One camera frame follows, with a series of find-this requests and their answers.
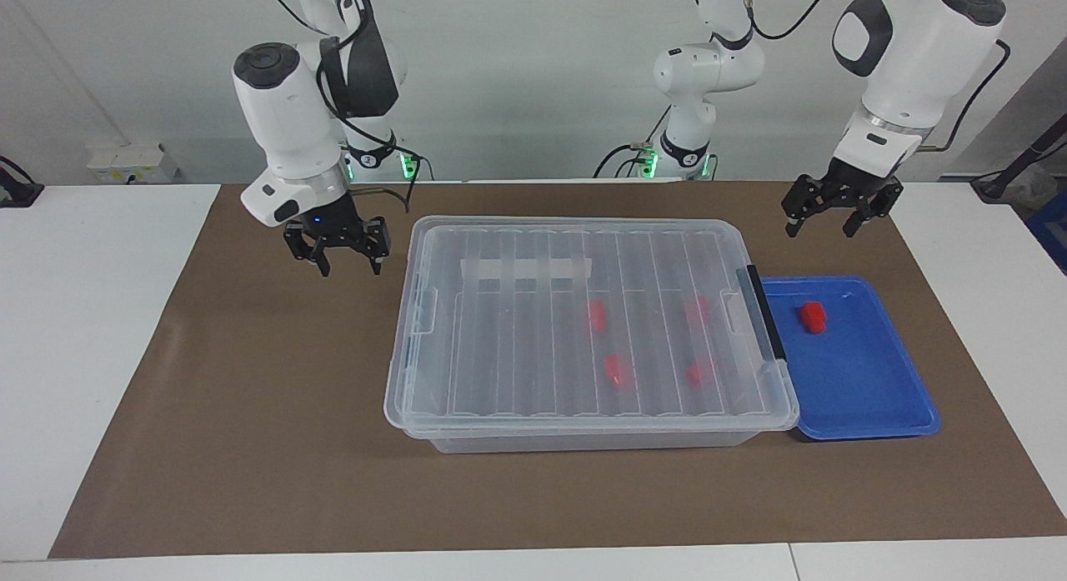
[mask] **robotic arm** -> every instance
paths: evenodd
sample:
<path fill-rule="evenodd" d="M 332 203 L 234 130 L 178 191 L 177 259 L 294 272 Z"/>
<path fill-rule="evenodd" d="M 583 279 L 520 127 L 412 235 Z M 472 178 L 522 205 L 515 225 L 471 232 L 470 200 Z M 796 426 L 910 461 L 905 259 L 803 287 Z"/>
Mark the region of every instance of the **robotic arm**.
<path fill-rule="evenodd" d="M 267 155 L 267 171 L 241 201 L 268 227 L 285 225 L 283 237 L 293 258 L 314 262 L 323 277 L 330 274 L 325 249 L 333 246 L 365 255 L 378 274 L 389 254 L 385 220 L 359 215 L 349 182 L 356 176 L 372 178 L 396 152 L 384 117 L 399 96 L 407 66 L 391 64 L 370 0 L 301 2 L 313 26 L 347 38 L 330 35 L 297 47 L 259 44 L 237 58 L 237 98 Z M 333 116 L 350 123 L 347 152 L 335 140 Z"/>
<path fill-rule="evenodd" d="M 867 79 L 824 178 L 801 175 L 782 200 L 790 237 L 830 208 L 854 208 L 856 235 L 904 190 L 893 176 L 941 122 L 997 44 L 1002 0 L 855 0 L 833 33 L 839 64 Z"/>
<path fill-rule="evenodd" d="M 753 86 L 763 75 L 763 48 L 751 42 L 751 0 L 699 0 L 711 41 L 675 47 L 656 59 L 656 87 L 671 106 L 664 132 L 653 140 L 655 175 L 700 174 L 715 126 L 710 95 Z"/>

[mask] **brown paper mat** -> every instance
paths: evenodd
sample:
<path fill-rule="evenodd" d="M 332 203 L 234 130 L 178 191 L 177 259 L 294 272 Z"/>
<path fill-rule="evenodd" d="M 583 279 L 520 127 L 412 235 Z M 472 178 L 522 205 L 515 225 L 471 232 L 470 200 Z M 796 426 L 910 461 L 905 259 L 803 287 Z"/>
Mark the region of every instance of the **brown paper mat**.
<path fill-rule="evenodd" d="M 395 255 L 333 276 L 225 187 L 51 558 L 506 549 L 1067 534 L 896 228 L 843 213 L 786 239 L 769 182 L 427 185 L 385 213 Z M 411 225 L 428 213 L 720 217 L 765 276 L 875 286 L 941 410 L 933 437 L 450 455 L 382 415 Z"/>

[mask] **red block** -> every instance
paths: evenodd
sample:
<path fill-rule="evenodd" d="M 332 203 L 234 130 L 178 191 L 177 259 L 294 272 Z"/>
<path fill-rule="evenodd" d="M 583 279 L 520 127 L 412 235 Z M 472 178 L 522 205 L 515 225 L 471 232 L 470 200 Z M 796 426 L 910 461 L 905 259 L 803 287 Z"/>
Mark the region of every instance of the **red block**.
<path fill-rule="evenodd" d="M 589 303 L 589 325 L 598 334 L 607 329 L 607 312 L 604 311 L 604 303 L 601 300 L 591 300 Z"/>
<path fill-rule="evenodd" d="M 707 323 L 710 311 L 707 310 L 707 300 L 704 300 L 704 296 L 698 295 L 696 303 L 686 301 L 683 305 L 685 308 L 685 319 L 689 322 L 689 325 L 699 326 L 701 323 Z"/>
<path fill-rule="evenodd" d="M 619 365 L 618 354 L 611 354 L 604 359 L 604 373 L 615 387 L 622 387 L 622 369 Z"/>
<path fill-rule="evenodd" d="M 697 365 L 689 366 L 689 370 L 685 373 L 688 376 L 690 386 L 698 388 L 700 387 L 700 368 Z"/>
<path fill-rule="evenodd" d="M 800 307 L 800 323 L 808 329 L 809 334 L 822 334 L 826 330 L 826 311 L 823 304 L 808 303 Z"/>
<path fill-rule="evenodd" d="M 715 364 L 712 361 L 712 372 L 715 373 Z M 685 372 L 685 376 L 689 380 L 690 386 L 694 388 L 700 387 L 704 383 L 704 378 L 700 375 L 700 365 L 694 364 L 689 366 L 689 370 Z"/>

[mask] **cable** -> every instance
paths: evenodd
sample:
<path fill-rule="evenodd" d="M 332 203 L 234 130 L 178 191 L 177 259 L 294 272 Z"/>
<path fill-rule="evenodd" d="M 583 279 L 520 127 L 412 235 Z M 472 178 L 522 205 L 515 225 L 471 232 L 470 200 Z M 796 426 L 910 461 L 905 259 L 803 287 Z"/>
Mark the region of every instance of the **cable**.
<path fill-rule="evenodd" d="M 1045 155 L 1041 155 L 1039 157 L 1039 159 L 1036 159 L 1036 160 L 1034 160 L 1034 162 L 1031 162 L 1030 163 L 1031 166 L 1033 166 L 1033 164 L 1036 164 L 1037 162 L 1041 162 L 1041 160 L 1051 159 L 1052 156 L 1056 155 L 1056 151 L 1060 151 L 1064 147 L 1067 147 L 1067 141 L 1064 141 L 1063 143 L 1061 143 L 1060 145 L 1057 145 L 1055 148 L 1052 148 L 1052 149 L 1049 149 L 1048 151 L 1046 151 Z M 992 172 L 988 172 L 987 174 L 981 174 L 978 176 L 972 176 L 972 178 L 967 179 L 967 182 L 982 181 L 983 178 L 990 178 L 990 176 L 996 176 L 996 175 L 999 175 L 999 174 L 1003 174 L 1003 172 L 1006 171 L 1006 170 L 1007 168 L 1001 168 L 1001 171 L 992 171 Z"/>
<path fill-rule="evenodd" d="M 619 170 L 615 171 L 615 178 L 619 178 L 619 175 L 622 174 L 622 166 L 625 166 L 626 164 L 630 164 L 630 172 L 633 172 L 634 164 L 640 164 L 640 163 L 643 163 L 643 162 L 644 162 L 643 159 L 628 159 L 628 160 L 625 160 L 624 163 L 619 164 Z M 627 172 L 626 178 L 630 177 L 630 172 Z"/>
<path fill-rule="evenodd" d="M 656 134 L 657 130 L 659 130 L 659 125 L 663 125 L 664 120 L 667 120 L 667 114 L 668 113 L 670 113 L 670 106 L 668 106 L 667 108 L 664 108 L 664 113 L 659 115 L 659 120 L 656 120 L 656 124 L 655 124 L 654 128 L 652 128 L 652 130 L 650 130 L 650 132 L 649 132 L 649 136 L 644 138 L 644 143 L 651 143 L 652 142 L 652 136 Z M 634 164 L 636 164 L 636 162 L 633 162 L 633 163 L 630 164 L 630 170 L 626 171 L 626 178 L 628 178 L 630 175 L 634 174 Z"/>
<path fill-rule="evenodd" d="M 715 174 L 719 172 L 719 155 L 708 155 L 708 159 L 715 159 L 715 167 L 712 168 L 712 178 L 708 181 L 715 181 Z"/>
<path fill-rule="evenodd" d="M 12 162 L 11 159 L 5 159 L 5 157 L 3 156 L 0 156 L 0 162 L 7 164 L 7 166 L 11 167 L 12 171 L 17 172 L 17 174 L 19 175 L 22 175 L 23 178 L 26 178 L 26 181 L 30 181 L 30 185 L 36 185 L 36 182 L 33 181 L 32 176 L 30 176 L 28 172 L 23 171 L 22 166 L 19 166 L 15 162 Z"/>
<path fill-rule="evenodd" d="M 707 43 L 712 43 L 713 41 L 718 39 L 719 43 L 722 44 L 722 47 L 729 49 L 730 51 L 737 51 L 739 49 L 744 49 L 745 46 L 747 46 L 752 42 L 752 34 L 754 31 L 755 31 L 754 23 L 748 26 L 748 32 L 745 33 L 745 36 L 739 39 L 728 39 L 720 34 L 712 33 L 712 36 L 711 38 L 707 39 Z"/>
<path fill-rule="evenodd" d="M 298 15 L 297 12 L 293 12 L 293 10 L 291 7 L 289 7 L 289 4 L 285 3 L 284 0 L 275 0 L 275 1 L 277 3 L 280 3 L 280 4 L 282 4 L 282 7 L 284 7 L 285 11 L 289 13 L 289 16 L 292 16 L 297 20 L 297 22 L 300 22 L 305 28 L 307 28 L 307 29 L 309 29 L 312 31 L 316 31 L 316 33 L 320 34 L 320 35 L 329 35 L 330 34 L 330 33 L 327 33 L 325 31 L 323 31 L 322 29 L 319 29 L 318 27 L 313 26 L 310 22 L 308 22 L 308 21 L 304 20 L 303 18 L 301 18 L 300 15 Z"/>
<path fill-rule="evenodd" d="M 761 37 L 763 37 L 763 38 L 765 38 L 767 41 L 770 41 L 770 42 L 775 42 L 775 41 L 781 39 L 783 37 L 789 37 L 790 33 L 792 33 L 793 31 L 796 31 L 797 27 L 799 27 L 800 23 L 803 22 L 805 19 L 808 18 L 808 15 L 811 14 L 812 11 L 815 11 L 815 6 L 817 6 L 818 2 L 821 2 L 821 1 L 823 1 L 823 0 L 815 0 L 815 1 L 811 2 L 811 5 L 808 6 L 808 10 L 806 10 L 803 12 L 803 14 L 800 15 L 800 18 L 797 18 L 797 21 L 794 22 L 792 27 L 790 27 L 789 29 L 786 29 L 784 33 L 778 33 L 777 35 L 765 33 L 763 31 L 763 29 L 760 29 L 760 26 L 755 21 L 754 16 L 752 17 L 752 28 L 755 29 L 757 34 L 759 34 Z"/>
<path fill-rule="evenodd" d="M 1034 163 L 1036 164 L 1037 162 L 1041 162 L 1041 160 L 1051 159 L 1052 156 L 1055 156 L 1056 151 L 1060 151 L 1061 149 L 1064 148 L 1064 145 L 1067 145 L 1067 141 L 1064 141 L 1063 143 L 1061 143 L 1060 145 L 1057 145 L 1055 148 L 1050 149 L 1050 151 L 1046 151 L 1045 155 L 1040 157 L 1040 159 L 1034 160 Z"/>
<path fill-rule="evenodd" d="M 363 29 L 363 26 L 361 26 L 360 29 L 353 31 L 344 42 L 341 42 L 338 45 L 338 47 L 336 49 L 340 49 L 341 46 L 347 45 L 347 43 L 349 43 L 353 38 L 355 38 L 355 36 L 360 33 L 360 31 L 362 29 Z M 392 189 L 384 189 L 384 187 L 378 187 L 378 189 L 368 189 L 369 191 L 366 191 L 366 193 L 362 193 L 361 190 L 355 189 L 355 190 L 352 190 L 353 196 L 363 196 L 363 194 L 370 194 L 370 193 L 387 193 L 387 194 L 389 194 L 389 196 L 396 197 L 397 200 L 400 200 L 400 203 L 403 204 L 403 206 L 404 206 L 404 212 L 411 212 L 411 196 L 412 196 L 412 193 L 414 193 L 415 181 L 418 179 L 418 175 L 419 175 L 419 172 L 421 171 L 424 160 L 427 163 L 427 167 L 430 168 L 430 178 L 432 179 L 432 181 L 436 181 L 436 179 L 437 179 L 436 175 L 433 174 L 433 162 L 430 162 L 430 159 L 427 159 L 426 156 L 423 156 L 423 155 L 419 155 L 419 152 L 413 151 L 413 149 L 408 149 L 407 147 L 401 147 L 401 145 L 397 145 L 395 142 L 391 143 L 391 142 L 387 142 L 385 140 L 382 140 L 382 138 L 380 138 L 380 136 L 376 136 L 376 135 L 373 135 L 373 134 L 371 134 L 369 132 L 366 132 L 362 128 L 357 128 L 357 126 L 354 125 L 351 120 L 348 120 L 348 118 L 344 118 L 341 116 L 341 114 L 337 111 L 337 108 L 335 108 L 333 106 L 333 102 L 330 101 L 330 98 L 327 95 L 327 90 L 325 90 L 325 87 L 322 84 L 322 79 L 323 79 L 324 72 L 325 72 L 325 68 L 323 67 L 323 63 L 320 61 L 319 62 L 319 66 L 318 66 L 318 68 L 316 68 L 316 71 L 315 71 L 315 83 L 317 84 L 317 86 L 319 88 L 319 96 L 320 96 L 320 98 L 322 98 L 322 102 L 325 103 L 327 110 L 329 110 L 330 113 L 333 114 L 337 118 L 337 120 L 341 122 L 341 124 L 344 126 L 346 126 L 347 128 L 352 129 L 354 132 L 359 133 L 363 138 L 366 138 L 366 140 L 373 141 L 375 143 L 377 143 L 379 145 L 383 145 L 384 147 L 392 147 L 394 149 L 394 151 L 399 151 L 399 152 L 401 152 L 401 155 L 411 156 L 411 159 L 415 160 L 415 174 L 412 175 L 411 182 L 408 183 L 408 196 L 407 197 L 401 197 L 399 193 L 396 193 L 396 191 L 393 191 Z"/>
<path fill-rule="evenodd" d="M 974 100 L 978 98 L 978 95 L 982 94 L 982 91 L 984 88 L 986 88 L 987 84 L 989 84 L 989 81 L 993 80 L 993 77 L 997 76 L 997 72 L 1000 72 L 1001 68 L 1003 68 L 1004 65 L 1007 64 L 1007 60 L 1012 58 L 1012 46 L 1006 45 L 1006 43 L 1004 43 L 1002 39 L 997 39 L 997 45 L 1004 50 L 1004 57 L 1001 58 L 1001 61 L 998 62 L 997 66 L 994 66 L 994 68 L 986 76 L 986 79 L 983 79 L 982 82 L 978 83 L 978 86 L 975 87 L 974 94 L 971 94 L 971 98 L 967 100 L 967 103 L 965 103 L 964 110 L 959 111 L 959 116 L 956 117 L 956 125 L 953 125 L 952 132 L 949 133 L 949 141 L 946 141 L 945 144 L 942 145 L 942 147 L 937 147 L 936 145 L 920 145 L 918 151 L 940 152 L 940 151 L 949 151 L 949 149 L 952 147 L 952 142 L 956 141 L 956 133 L 959 132 L 960 126 L 964 125 L 964 118 L 967 116 L 968 111 L 971 110 L 971 106 L 974 106 Z"/>
<path fill-rule="evenodd" d="M 604 166 L 606 166 L 608 160 L 614 159 L 615 155 L 618 155 L 618 152 L 620 152 L 620 151 L 625 151 L 626 149 L 634 149 L 634 148 L 631 147 L 631 145 L 628 143 L 624 143 L 624 144 L 620 145 L 620 147 L 617 147 L 617 148 L 612 149 L 612 151 L 607 152 L 607 156 L 604 156 L 604 159 L 601 160 L 601 163 L 596 167 L 596 172 L 594 172 L 593 178 L 599 178 L 600 177 L 601 171 L 604 170 Z"/>

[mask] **transparent container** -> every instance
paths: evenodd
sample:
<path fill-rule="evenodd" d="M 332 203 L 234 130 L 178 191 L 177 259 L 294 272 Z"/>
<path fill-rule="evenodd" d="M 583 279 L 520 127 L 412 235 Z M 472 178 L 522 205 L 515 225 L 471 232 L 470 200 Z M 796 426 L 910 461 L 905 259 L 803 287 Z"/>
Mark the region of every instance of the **transparent container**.
<path fill-rule="evenodd" d="M 423 217 L 385 416 L 446 453 L 724 447 L 792 429 L 750 264 L 719 220 Z"/>

